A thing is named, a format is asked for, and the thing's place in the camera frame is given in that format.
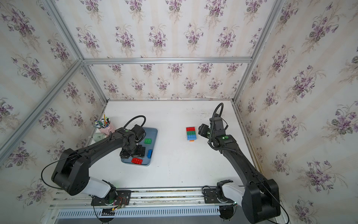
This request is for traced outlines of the light blue lego brick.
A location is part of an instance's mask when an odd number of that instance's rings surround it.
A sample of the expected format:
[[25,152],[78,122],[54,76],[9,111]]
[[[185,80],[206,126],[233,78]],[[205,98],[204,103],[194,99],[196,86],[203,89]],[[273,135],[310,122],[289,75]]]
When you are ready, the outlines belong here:
[[197,136],[196,135],[187,135],[187,140],[196,140]]

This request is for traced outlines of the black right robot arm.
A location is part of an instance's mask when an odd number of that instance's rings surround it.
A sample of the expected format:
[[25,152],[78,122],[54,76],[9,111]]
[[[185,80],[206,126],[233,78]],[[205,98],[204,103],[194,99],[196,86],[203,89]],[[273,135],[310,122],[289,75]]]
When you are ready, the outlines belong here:
[[226,134],[222,118],[215,114],[210,124],[199,127],[199,135],[208,139],[209,146],[220,152],[237,172],[242,184],[232,180],[217,183],[215,194],[219,202],[232,201],[243,209],[247,220],[256,224],[281,214],[279,187],[273,179],[261,174],[242,153],[232,135]]

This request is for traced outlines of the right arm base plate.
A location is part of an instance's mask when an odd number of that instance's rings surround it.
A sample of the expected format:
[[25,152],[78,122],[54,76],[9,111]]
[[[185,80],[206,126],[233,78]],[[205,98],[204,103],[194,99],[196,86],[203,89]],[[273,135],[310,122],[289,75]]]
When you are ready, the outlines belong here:
[[201,189],[202,195],[204,196],[205,204],[214,204],[214,203],[228,203],[233,204],[234,201],[227,198],[219,198],[217,196],[216,190],[208,186],[204,186]]

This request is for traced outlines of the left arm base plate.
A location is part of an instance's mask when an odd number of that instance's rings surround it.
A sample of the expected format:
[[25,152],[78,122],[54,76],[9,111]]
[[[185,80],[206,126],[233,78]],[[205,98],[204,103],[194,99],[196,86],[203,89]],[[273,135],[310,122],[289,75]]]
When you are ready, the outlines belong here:
[[123,208],[129,205],[131,193],[131,190],[116,190],[116,193],[112,192],[110,194],[113,196],[111,199],[109,199],[109,197],[99,198],[94,196],[91,202],[91,206],[112,206]]

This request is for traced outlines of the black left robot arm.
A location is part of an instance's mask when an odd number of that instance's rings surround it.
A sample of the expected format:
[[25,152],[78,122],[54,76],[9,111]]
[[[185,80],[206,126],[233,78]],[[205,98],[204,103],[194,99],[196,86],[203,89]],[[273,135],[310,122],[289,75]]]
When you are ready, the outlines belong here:
[[57,162],[51,180],[71,196],[82,193],[105,198],[114,191],[114,186],[104,180],[90,177],[89,168],[119,148],[122,159],[144,157],[145,147],[139,144],[144,138],[144,128],[135,125],[131,130],[119,128],[88,147],[66,149]]

